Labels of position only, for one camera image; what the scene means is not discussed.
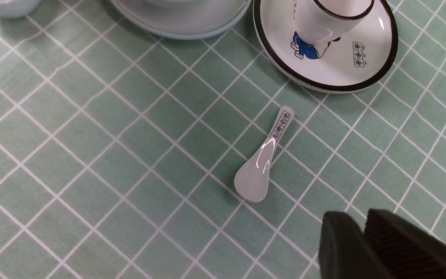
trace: white saucer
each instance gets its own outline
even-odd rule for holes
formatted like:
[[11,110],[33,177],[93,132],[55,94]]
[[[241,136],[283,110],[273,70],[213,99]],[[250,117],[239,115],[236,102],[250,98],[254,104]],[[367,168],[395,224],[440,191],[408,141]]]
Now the white saucer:
[[179,40],[212,37],[232,28],[251,0],[197,0],[182,9],[167,9],[146,0],[111,0],[127,19],[145,30]]
[[329,44],[311,46],[295,33],[296,0],[254,0],[254,25],[262,48],[290,79],[314,90],[347,93],[379,81],[398,48],[395,18],[385,0],[354,29]]

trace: table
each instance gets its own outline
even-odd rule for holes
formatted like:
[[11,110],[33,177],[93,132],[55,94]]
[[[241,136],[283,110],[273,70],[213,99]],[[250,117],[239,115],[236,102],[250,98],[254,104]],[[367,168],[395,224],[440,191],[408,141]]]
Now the table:
[[[386,208],[446,242],[446,0],[390,0],[396,63],[356,94],[305,90],[252,14],[203,41],[105,0],[0,21],[0,278],[317,279],[322,214]],[[267,198],[233,176],[280,106]]]

